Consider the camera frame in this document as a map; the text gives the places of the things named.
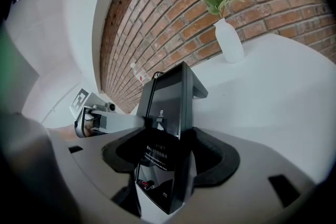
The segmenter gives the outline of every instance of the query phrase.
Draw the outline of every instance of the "table surface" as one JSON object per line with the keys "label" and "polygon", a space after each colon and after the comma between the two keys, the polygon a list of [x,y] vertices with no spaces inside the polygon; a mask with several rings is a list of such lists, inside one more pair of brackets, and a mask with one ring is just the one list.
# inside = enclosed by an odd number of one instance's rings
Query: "table surface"
{"label": "table surface", "polygon": [[221,54],[192,68],[209,91],[194,126],[267,145],[321,182],[336,156],[336,65],[273,34],[243,48],[239,63]]}

